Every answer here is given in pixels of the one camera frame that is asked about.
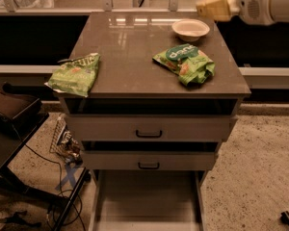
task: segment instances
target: crumpled bag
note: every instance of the crumpled bag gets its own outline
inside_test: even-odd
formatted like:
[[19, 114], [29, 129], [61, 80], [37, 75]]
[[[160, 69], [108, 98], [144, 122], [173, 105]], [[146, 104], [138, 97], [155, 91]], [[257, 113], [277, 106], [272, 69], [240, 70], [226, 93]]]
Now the crumpled bag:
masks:
[[203, 84], [215, 73], [215, 63], [189, 43], [163, 51], [155, 55], [153, 60], [178, 75], [184, 86], [189, 83]]
[[46, 84], [53, 90], [87, 97], [98, 73], [100, 55], [91, 53], [74, 60], [60, 61], [60, 67]]

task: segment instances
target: concrete floor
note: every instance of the concrete floor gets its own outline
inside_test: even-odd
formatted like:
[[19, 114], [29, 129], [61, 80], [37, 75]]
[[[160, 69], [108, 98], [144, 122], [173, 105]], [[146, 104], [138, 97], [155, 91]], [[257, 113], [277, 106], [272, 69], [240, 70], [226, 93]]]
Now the concrete floor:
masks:
[[[62, 165], [61, 183], [64, 190], [69, 190], [73, 185], [73, 179], [77, 179], [80, 168], [74, 165], [68, 167], [52, 153], [51, 144], [60, 117], [62, 117], [60, 109], [50, 110], [50, 117], [27, 144], [43, 157]], [[27, 147], [24, 147], [10, 163], [10, 169], [30, 186], [59, 193], [58, 165], [43, 160]], [[81, 220], [85, 229], [88, 229], [94, 193], [94, 182], [86, 182], [75, 204], [80, 210], [81, 199], [81, 219], [78, 218], [63, 227], [63, 231], [83, 230]], [[216, 165], [201, 186], [201, 193], [208, 231], [289, 230], [289, 227], [282, 224], [279, 219], [281, 212], [289, 211], [289, 105], [244, 103], [239, 110], [239, 120], [229, 140], [222, 145]], [[160, 197], [165, 197], [165, 193], [160, 192]], [[46, 221], [47, 207], [33, 200], [0, 193], [0, 214], [4, 212], [12, 215], [15, 211], [27, 210], [28, 214], [24, 217], [27, 221], [42, 223], [41, 228], [6, 224], [2, 230], [49, 230]], [[70, 215], [67, 221], [75, 218], [74, 209], [70, 211]], [[110, 216], [110, 212], [102, 214], [99, 221], [107, 215]], [[181, 223], [184, 220], [185, 224], [191, 222], [190, 218], [175, 216], [172, 221], [165, 222], [166, 225], [149, 220], [145, 226], [140, 227], [135, 219], [133, 221], [126, 219], [125, 225], [120, 223], [121, 229], [118, 223], [113, 222], [116, 224], [115, 228], [110, 225], [101, 228], [103, 226], [100, 224], [97, 225], [97, 230], [154, 230], [153, 224], [158, 224], [157, 229], [161, 231], [197, 230], [192, 224], [185, 225], [184, 229], [182, 226], [176, 229], [174, 225], [178, 223], [177, 220]]]

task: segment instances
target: snack bag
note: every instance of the snack bag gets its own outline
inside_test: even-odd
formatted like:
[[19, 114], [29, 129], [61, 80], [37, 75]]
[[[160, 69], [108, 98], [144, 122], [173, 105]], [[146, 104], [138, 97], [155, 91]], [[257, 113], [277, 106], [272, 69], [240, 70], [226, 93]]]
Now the snack bag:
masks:
[[47, 86], [56, 91], [88, 96], [98, 73], [100, 55], [60, 61], [60, 67], [50, 77]]
[[184, 86], [191, 82], [202, 84], [209, 76], [214, 76], [215, 63], [189, 43], [163, 51], [153, 60], [178, 75]]

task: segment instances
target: drawer handle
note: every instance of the drawer handle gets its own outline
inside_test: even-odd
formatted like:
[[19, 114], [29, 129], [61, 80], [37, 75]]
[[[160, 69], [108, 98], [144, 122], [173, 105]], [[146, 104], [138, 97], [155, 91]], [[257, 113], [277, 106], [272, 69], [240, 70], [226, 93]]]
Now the drawer handle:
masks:
[[148, 134], [148, 133], [142, 133], [139, 130], [136, 130], [136, 136], [138, 138], [146, 138], [146, 139], [158, 139], [161, 138], [163, 135], [163, 131], [160, 130], [158, 135]]
[[158, 169], [160, 168], [160, 163], [138, 163], [138, 168], [139, 169]]

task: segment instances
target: table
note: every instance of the table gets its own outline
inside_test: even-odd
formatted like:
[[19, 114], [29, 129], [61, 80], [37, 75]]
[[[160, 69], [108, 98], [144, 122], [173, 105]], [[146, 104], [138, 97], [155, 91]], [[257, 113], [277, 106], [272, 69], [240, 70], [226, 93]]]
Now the table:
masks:
[[[210, 27], [206, 37], [192, 43], [216, 63], [215, 76], [202, 86], [186, 88], [152, 61], [155, 54], [185, 43], [171, 29], [182, 18], [200, 19]], [[201, 209], [199, 187], [250, 95], [215, 23], [195, 13], [92, 13], [71, 57], [91, 52], [101, 59], [88, 98], [57, 96], [95, 177], [95, 199], [104, 170], [192, 171]]]
[[62, 197], [54, 193], [42, 191], [24, 184], [9, 168], [9, 163], [22, 149], [26, 142], [39, 130], [41, 125], [49, 117], [48, 113], [40, 113], [34, 115], [25, 124], [25, 129], [18, 131], [22, 141], [16, 133], [0, 130], [0, 193], [19, 193], [21, 195], [41, 200], [48, 204], [53, 204], [62, 209], [58, 221], [53, 226], [52, 230], [60, 230], [61, 226], [67, 217], [70, 208], [73, 205], [77, 194], [82, 188], [82, 185], [88, 176], [88, 170], [83, 169], [72, 193], [69, 197]]

